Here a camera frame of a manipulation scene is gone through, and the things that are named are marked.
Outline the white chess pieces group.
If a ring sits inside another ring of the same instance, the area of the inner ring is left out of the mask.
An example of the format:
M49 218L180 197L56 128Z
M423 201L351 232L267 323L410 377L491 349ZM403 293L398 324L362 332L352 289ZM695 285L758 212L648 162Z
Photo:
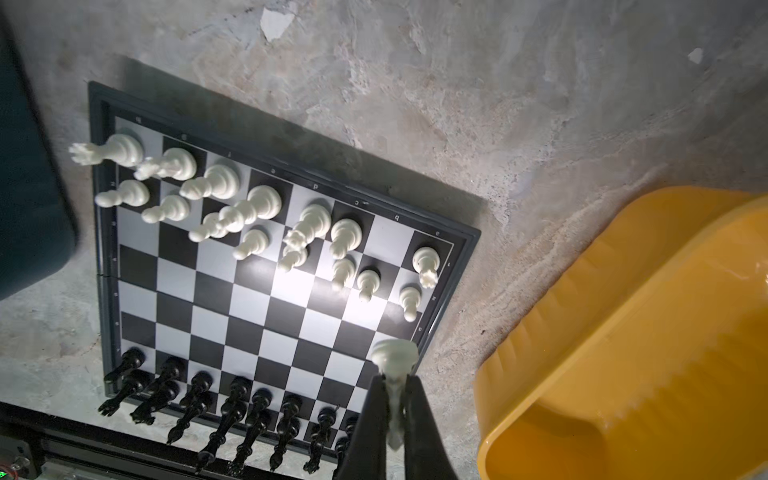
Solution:
M142 144L129 134L113 134L102 144L74 143L69 148L72 160L81 166L95 166L105 160L134 170L131 179L113 190L99 193L94 202L100 208L119 205L139 207L148 224L165 220L180 222L189 217L193 201L214 197L230 199L240 188L240 177L225 164L214 164L204 175L197 174L197 161L186 149L172 147L159 158L148 157ZM282 210L280 193L269 185L252 188L245 199L207 215L188 233L190 241L201 243L240 233L241 243L232 256L244 260L263 253L272 241L259 220L271 220ZM323 205L312 203L300 214L298 224L283 240L284 250L278 262L281 272L289 272L306 262L308 247L317 238L329 236L332 265L331 288L341 291L356 285L363 302L372 300L381 286L381 278L372 269L358 271L350 254L363 241L362 225L353 218L334 221Z

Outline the yellow plastic tray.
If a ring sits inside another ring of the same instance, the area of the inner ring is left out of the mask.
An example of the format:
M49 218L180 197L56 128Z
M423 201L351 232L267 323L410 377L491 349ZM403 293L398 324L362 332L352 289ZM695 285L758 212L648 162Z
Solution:
M767 199L624 207L479 367L484 479L746 479L767 469Z

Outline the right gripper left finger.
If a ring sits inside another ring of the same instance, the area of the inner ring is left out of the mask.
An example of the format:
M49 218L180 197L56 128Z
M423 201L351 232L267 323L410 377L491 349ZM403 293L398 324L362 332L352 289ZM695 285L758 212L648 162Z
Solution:
M349 448L335 478L386 478L389 398L382 375L375 375L358 418Z

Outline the teal plastic bin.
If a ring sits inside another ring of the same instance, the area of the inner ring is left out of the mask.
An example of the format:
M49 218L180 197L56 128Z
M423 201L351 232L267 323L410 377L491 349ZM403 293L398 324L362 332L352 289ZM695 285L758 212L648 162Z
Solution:
M1 298L56 273L77 227L13 35L1 26Z

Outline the black chess pieces group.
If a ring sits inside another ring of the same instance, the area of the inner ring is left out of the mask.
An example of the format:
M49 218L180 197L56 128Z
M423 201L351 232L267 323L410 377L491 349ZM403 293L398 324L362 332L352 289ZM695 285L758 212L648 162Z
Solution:
M131 419L138 425L151 425L155 422L154 414L172 404L181 392L180 381L186 373L187 365L182 359L171 356L162 363L160 373L154 374L142 369L145 361L146 355L142 350L131 348L122 354L120 363L104 376L105 385L117 385L119 390L115 396L105 400L98 407L101 415L112 416L127 398L147 393L149 397L135 408ZM206 371L199 371L192 377L189 389L179 402L182 416L167 433L168 445L179 441L192 421L207 413L214 405L216 397L212 386L213 377ZM269 410L273 401L272 392L267 388L252 392L251 387L251 381L244 377L237 377L230 383L229 394L221 407L220 421L210 434L206 446L197 453L196 474L200 474L216 460L218 450L225 443L228 432L243 421L246 426L244 439L237 446L236 456L228 465L230 476L243 475L245 462L253 453L253 444L269 431L272 421L272 413ZM279 413L282 417L276 425L277 443L269 460L272 472L282 465L289 442L300 433L298 414L302 407L302 399L296 395L285 397L281 404ZM303 470L308 474L313 474L320 468L325 446L336 422L336 413L335 408L326 407L317 417L308 446L309 459L303 466Z

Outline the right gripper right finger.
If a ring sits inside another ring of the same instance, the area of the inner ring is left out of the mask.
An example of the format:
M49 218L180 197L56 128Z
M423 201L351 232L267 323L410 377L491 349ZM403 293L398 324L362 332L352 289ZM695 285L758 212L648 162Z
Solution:
M404 466L407 480L457 480L421 380L408 376L403 393Z

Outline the black white chessboard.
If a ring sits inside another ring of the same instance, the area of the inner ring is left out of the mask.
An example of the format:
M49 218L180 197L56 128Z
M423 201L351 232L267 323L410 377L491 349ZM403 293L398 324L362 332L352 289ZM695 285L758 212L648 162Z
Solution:
M214 164L225 164L240 177L232 198L193 201L189 217L180 222L148 224L139 207L96 206L104 374L131 348L144 352L142 369L154 374L166 358L182 359L187 370L181 392L154 414L179 419L179 402L192 377L208 372L216 400L192 423L214 430L230 383L244 377L252 392L272 392L271 425L256 441L274 447L281 404L296 395L303 402L300 433L287 450L307 456L320 411L333 407L336 422L321 462L341 462L377 372L373 346L404 339L419 352L426 350L480 239L479 230L267 158L104 85L91 83L88 96L89 143L102 145L113 134L129 134L148 157L180 147L195 157L199 176ZM96 196L131 179L134 170L105 160L93 173ZM256 223L272 241L263 253L234 259L240 233L201 243L189 240L189 231L207 215L245 199L258 185L276 189L283 202L275 218ZM350 256L358 271L372 269L381 278L371 301L361 301L354 284L332 290L329 236L309 245L303 265L279 271L283 240L312 203L328 209L334 221L353 218L362 225L363 241Z

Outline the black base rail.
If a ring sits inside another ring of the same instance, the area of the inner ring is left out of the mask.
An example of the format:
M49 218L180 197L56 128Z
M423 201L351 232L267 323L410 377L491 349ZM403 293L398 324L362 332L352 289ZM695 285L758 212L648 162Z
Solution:
M196 454L189 450L2 403L1 465L9 468L20 457L30 462L22 478L39 477L51 461L117 479L230 477L222 460L196 474Z

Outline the white chess piece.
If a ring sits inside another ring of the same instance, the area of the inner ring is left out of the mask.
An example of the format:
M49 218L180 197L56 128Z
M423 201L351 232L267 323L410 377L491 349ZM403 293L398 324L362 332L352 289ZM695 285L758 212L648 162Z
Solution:
M417 345L404 339L382 340L372 349L372 362L383 376L388 396L387 444L394 451L404 444L402 395L418 355Z

